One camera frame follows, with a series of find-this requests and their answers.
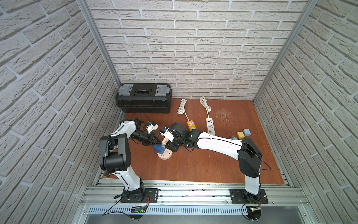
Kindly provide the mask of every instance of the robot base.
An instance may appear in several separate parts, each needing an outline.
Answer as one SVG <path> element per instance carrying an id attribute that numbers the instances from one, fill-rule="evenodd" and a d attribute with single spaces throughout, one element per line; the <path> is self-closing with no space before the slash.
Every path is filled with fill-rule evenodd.
<path id="1" fill-rule="evenodd" d="M 123 189 L 123 196 L 121 198 L 121 203 L 147 203 L 148 195 L 149 203 L 157 203 L 158 200 L 158 188 L 145 188 L 142 180 L 140 180 L 140 187 L 134 191 L 126 191 Z"/>
<path id="2" fill-rule="evenodd" d="M 246 194 L 247 191 L 245 189 L 230 189 L 231 202 L 233 204 L 259 204 L 259 200 L 261 200 L 262 204 L 269 203 L 264 189 L 260 189 L 257 199 L 248 199 Z"/>

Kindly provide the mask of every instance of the white brick wall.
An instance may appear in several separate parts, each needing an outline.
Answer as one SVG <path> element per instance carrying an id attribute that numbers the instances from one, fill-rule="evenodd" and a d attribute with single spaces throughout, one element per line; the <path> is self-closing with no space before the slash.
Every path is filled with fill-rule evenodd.
<path id="1" fill-rule="evenodd" d="M 0 223 L 69 223 L 122 115 L 73 0 L 0 1 Z"/>
<path id="2" fill-rule="evenodd" d="M 320 223 L 358 222 L 357 6 L 320 0 L 256 105 Z"/>
<path id="3" fill-rule="evenodd" d="M 201 92 L 207 98 L 244 100 L 253 99 L 306 3 L 87 1 L 122 82 L 167 82 L 173 97 Z M 195 89 L 198 79 L 207 85 Z M 247 80 L 259 82 L 232 89 L 214 86 Z"/>

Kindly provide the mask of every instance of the white power strip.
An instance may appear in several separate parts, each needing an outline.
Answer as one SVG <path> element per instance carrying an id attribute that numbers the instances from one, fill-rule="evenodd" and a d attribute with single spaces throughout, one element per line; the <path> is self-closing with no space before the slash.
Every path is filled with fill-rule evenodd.
<path id="1" fill-rule="evenodd" d="M 208 134 L 215 136 L 215 129 L 214 129 L 214 123 L 212 118 L 206 119 L 206 130 L 208 131 Z"/>

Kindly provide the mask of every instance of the wooden floor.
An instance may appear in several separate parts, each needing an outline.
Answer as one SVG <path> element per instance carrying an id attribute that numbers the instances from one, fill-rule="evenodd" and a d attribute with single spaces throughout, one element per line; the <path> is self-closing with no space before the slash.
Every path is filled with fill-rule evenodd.
<path id="1" fill-rule="evenodd" d="M 171 126 L 178 122 L 187 128 L 187 118 L 184 114 L 177 114 L 181 99 L 172 99 L 170 114 L 146 114 L 150 121 L 159 125 L 155 131 L 159 139 L 159 129 L 165 125 Z M 268 163 L 272 171 L 261 172 L 262 184 L 281 184 L 280 171 L 268 145 L 267 138 L 258 119 L 251 101 L 246 100 L 208 100 L 212 108 L 209 116 L 214 121 L 216 136 L 231 138 L 236 132 L 250 129 L 250 138 L 263 154 L 263 160 Z M 205 119 L 207 113 L 199 99 L 188 99 L 185 111 L 190 120 L 193 120 L 197 129 L 206 131 Z M 135 114 L 140 120 L 147 122 L 143 114 Z M 129 141 L 132 153 L 132 167 L 143 180 L 177 180 L 218 183 L 245 183 L 244 175 L 239 170 L 237 160 L 210 150 L 195 149 L 188 152 L 181 147 L 168 160 L 161 160 L 154 152 L 153 146 L 143 146 Z"/>

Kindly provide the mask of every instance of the metal vent grille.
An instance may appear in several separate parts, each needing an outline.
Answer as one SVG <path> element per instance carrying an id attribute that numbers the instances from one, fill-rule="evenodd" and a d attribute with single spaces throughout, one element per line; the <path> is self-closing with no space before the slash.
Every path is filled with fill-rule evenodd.
<path id="1" fill-rule="evenodd" d="M 91 205 L 88 214 L 103 214 L 110 205 Z M 108 212 L 131 213 L 132 205 L 116 205 Z M 244 215 L 247 215 L 246 206 L 242 208 Z M 150 205 L 146 215 L 242 215 L 241 206 L 189 206 L 189 205 Z"/>

